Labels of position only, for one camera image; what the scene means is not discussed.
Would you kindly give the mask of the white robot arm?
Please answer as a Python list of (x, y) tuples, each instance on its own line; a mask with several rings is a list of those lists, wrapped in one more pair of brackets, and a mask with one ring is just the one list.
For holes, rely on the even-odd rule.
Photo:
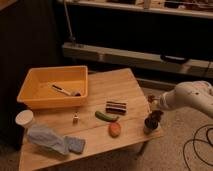
[(158, 97), (149, 95), (147, 100), (161, 110), (191, 107), (213, 119), (213, 86), (207, 81), (181, 82)]

